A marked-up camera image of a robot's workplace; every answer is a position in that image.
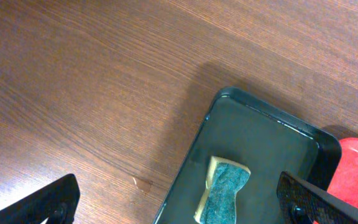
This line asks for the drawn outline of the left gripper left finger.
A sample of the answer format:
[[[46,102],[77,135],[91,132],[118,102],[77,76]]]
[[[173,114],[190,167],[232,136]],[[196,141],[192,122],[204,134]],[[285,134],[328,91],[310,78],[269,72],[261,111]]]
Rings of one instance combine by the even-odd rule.
[[[0,223],[72,224],[80,199],[74,174],[67,174],[0,210]]]

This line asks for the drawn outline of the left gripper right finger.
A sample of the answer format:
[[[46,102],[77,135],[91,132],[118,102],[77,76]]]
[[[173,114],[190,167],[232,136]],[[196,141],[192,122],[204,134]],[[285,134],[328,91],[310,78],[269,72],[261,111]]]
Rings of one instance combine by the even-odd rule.
[[[358,224],[358,208],[289,172],[280,174],[277,197],[285,223]]]

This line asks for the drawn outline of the green and yellow sponge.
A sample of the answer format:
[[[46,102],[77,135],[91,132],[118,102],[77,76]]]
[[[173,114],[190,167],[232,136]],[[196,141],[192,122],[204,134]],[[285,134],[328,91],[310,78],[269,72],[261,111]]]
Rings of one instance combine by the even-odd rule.
[[[194,219],[199,224],[236,224],[236,197],[251,171],[245,165],[212,156],[206,174],[206,187]]]

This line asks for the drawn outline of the red plastic tray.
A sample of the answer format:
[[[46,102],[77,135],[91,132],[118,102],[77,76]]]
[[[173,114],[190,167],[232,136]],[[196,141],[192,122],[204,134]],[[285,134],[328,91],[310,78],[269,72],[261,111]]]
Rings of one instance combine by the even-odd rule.
[[[344,138],[341,159],[328,187],[328,193],[358,209],[358,138]]]

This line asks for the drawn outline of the black rectangular tray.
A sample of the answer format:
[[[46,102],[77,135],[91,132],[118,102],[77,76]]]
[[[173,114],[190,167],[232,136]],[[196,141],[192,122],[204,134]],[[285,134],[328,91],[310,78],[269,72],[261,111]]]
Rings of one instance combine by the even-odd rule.
[[[283,171],[326,190],[341,145],[316,128],[244,90],[218,91],[185,156],[155,223],[193,223],[212,156],[247,166],[251,175],[236,198],[238,223],[283,223],[276,189]]]

